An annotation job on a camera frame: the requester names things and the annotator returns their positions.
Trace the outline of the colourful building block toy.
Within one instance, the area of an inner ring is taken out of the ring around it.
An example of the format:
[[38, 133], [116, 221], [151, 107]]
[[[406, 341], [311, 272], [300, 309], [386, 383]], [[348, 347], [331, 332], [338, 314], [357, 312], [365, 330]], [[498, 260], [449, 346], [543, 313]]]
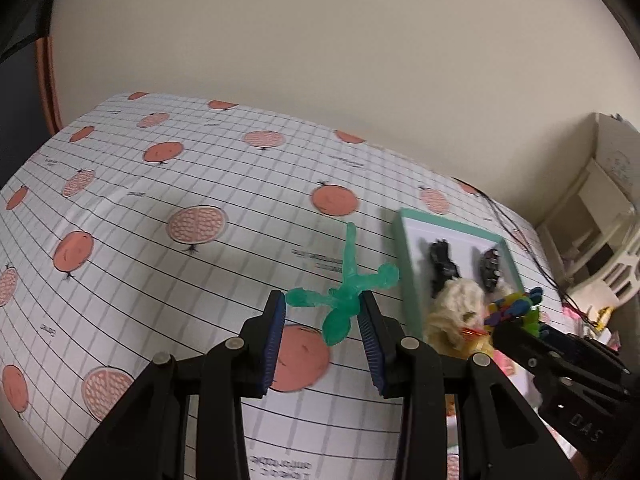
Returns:
[[490, 304], [488, 315], [484, 319], [484, 330], [492, 333], [494, 329], [508, 321], [515, 320], [526, 333], [534, 337], [540, 332], [540, 310], [538, 308], [544, 298], [544, 290], [534, 287], [527, 292], [512, 292]]

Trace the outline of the cream knitted scrunchie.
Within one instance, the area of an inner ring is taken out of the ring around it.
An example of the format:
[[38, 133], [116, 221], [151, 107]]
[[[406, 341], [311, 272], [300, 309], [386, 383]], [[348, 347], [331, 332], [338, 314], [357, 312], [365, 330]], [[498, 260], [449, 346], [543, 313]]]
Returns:
[[463, 359], [462, 328], [484, 330], [484, 292], [467, 278], [448, 281], [423, 322], [423, 337], [443, 356]]

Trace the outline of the green translucent plastic figure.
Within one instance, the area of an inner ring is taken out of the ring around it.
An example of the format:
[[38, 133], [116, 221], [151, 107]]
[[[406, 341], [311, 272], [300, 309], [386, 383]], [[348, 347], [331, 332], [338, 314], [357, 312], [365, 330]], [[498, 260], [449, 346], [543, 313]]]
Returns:
[[356, 258], [357, 228], [346, 224], [342, 263], [342, 281], [326, 294], [297, 287], [285, 294], [286, 303], [296, 308], [326, 306], [329, 313], [323, 320], [321, 333], [327, 346], [343, 341], [352, 327], [352, 318], [360, 312], [359, 295], [365, 290], [390, 289], [399, 282], [399, 269], [393, 263], [383, 263], [373, 273], [359, 273]]

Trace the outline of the yellow snack cracker packet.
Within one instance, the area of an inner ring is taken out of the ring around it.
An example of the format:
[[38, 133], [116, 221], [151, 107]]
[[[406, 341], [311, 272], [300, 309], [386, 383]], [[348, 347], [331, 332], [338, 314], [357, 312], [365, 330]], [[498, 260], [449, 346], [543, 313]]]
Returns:
[[484, 353], [492, 358], [494, 347], [491, 344], [490, 333], [486, 330], [474, 330], [474, 328], [462, 328], [463, 346], [460, 350], [463, 359], [469, 359], [474, 353]]

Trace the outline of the white shelf furniture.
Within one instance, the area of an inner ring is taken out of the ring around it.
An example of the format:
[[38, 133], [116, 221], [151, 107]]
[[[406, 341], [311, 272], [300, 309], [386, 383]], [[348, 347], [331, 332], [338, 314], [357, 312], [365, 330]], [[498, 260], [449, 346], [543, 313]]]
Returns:
[[594, 115], [594, 152], [536, 227], [565, 300], [595, 318], [639, 291], [639, 130]]

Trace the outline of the black toy car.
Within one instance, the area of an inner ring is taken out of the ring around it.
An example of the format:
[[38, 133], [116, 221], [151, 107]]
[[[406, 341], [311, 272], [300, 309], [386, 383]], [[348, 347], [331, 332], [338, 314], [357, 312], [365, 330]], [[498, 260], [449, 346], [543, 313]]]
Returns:
[[488, 249], [480, 256], [480, 280], [486, 292], [494, 292], [501, 278], [500, 256], [496, 248]]

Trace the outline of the black monster figurine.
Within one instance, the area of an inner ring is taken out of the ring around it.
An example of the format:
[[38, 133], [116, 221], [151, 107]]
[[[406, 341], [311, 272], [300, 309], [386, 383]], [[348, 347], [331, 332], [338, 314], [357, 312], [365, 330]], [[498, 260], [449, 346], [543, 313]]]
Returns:
[[460, 278], [458, 266], [449, 257], [449, 244], [446, 240], [435, 240], [428, 251], [433, 268], [432, 297], [435, 298], [448, 281]]

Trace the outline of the teal white storage box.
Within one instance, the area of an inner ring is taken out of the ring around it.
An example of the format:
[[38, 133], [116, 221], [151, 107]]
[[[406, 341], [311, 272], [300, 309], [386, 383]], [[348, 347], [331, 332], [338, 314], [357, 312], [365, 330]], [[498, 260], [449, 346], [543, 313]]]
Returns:
[[525, 392], [525, 372], [494, 349], [483, 326], [493, 301], [524, 290], [506, 241], [407, 208], [397, 211], [392, 231], [409, 334], [444, 356], [484, 352]]

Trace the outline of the fruit pattern grid tablecloth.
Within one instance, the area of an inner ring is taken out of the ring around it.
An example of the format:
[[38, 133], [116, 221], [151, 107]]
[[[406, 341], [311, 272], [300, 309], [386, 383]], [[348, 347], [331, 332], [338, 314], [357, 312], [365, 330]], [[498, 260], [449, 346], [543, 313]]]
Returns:
[[27, 391], [23, 411], [2, 406], [4, 426], [39, 477], [60, 478], [99, 423], [82, 397], [91, 372], [199, 356], [273, 289], [336, 286], [348, 222], [361, 271], [393, 261], [400, 208], [501, 236], [523, 284], [546, 284], [529, 222], [360, 133], [113, 96], [1, 182], [1, 363]]

